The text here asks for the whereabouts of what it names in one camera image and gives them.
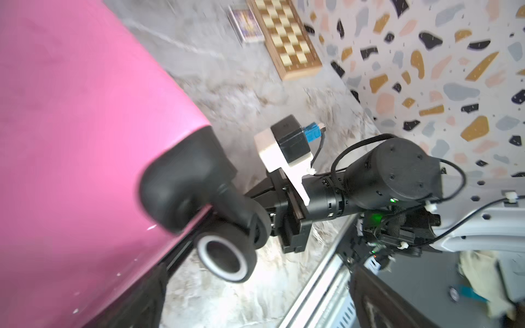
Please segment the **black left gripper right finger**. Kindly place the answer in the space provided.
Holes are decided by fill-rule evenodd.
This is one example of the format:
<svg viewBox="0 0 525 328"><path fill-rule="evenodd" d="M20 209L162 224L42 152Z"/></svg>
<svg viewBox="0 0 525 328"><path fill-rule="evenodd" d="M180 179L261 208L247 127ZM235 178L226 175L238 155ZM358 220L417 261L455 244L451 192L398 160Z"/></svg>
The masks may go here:
<svg viewBox="0 0 525 328"><path fill-rule="evenodd" d="M361 327L435 326L433 321L362 265L358 265L351 274L349 293Z"/></svg>

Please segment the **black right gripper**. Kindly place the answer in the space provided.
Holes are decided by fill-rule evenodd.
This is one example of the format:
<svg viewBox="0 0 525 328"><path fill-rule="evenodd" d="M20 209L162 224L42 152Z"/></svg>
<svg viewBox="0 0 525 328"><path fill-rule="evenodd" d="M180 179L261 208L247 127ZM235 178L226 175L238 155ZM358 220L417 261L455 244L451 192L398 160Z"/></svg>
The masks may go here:
<svg viewBox="0 0 525 328"><path fill-rule="evenodd" d="M285 254L306 251L315 222L285 173L278 169L246 194L257 201L271 220L271 236L277 237Z"/></svg>

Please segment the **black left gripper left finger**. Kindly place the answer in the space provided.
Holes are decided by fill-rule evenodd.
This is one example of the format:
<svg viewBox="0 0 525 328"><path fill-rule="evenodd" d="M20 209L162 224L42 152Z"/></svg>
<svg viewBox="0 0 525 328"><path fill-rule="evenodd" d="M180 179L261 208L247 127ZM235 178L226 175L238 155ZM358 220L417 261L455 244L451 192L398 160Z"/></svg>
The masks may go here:
<svg viewBox="0 0 525 328"><path fill-rule="evenodd" d="M86 327L158 327L167 284L166 265L155 266Z"/></svg>

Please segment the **pink hard-shell suitcase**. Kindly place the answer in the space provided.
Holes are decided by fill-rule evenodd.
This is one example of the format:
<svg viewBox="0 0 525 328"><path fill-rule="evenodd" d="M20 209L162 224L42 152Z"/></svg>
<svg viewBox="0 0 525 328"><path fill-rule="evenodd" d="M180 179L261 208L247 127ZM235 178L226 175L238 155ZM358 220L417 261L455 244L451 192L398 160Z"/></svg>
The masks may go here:
<svg viewBox="0 0 525 328"><path fill-rule="evenodd" d="M1 2L2 327L86 327L186 247L245 282L271 228L236 173L103 2Z"/></svg>

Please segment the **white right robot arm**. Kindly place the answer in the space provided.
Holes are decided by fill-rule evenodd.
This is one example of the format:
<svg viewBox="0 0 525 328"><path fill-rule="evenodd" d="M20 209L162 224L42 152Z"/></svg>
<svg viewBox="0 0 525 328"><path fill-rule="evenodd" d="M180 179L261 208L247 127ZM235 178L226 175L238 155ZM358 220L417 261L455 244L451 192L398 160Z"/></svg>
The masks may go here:
<svg viewBox="0 0 525 328"><path fill-rule="evenodd" d="M336 253L353 267L372 258L385 267L399 254L425 251L524 251L524 174L469 180L444 173L449 162L391 134L369 139L373 149L340 169L301 181L310 199L282 171L249 192L272 220L286 253L305 250L313 224L354 215Z"/></svg>

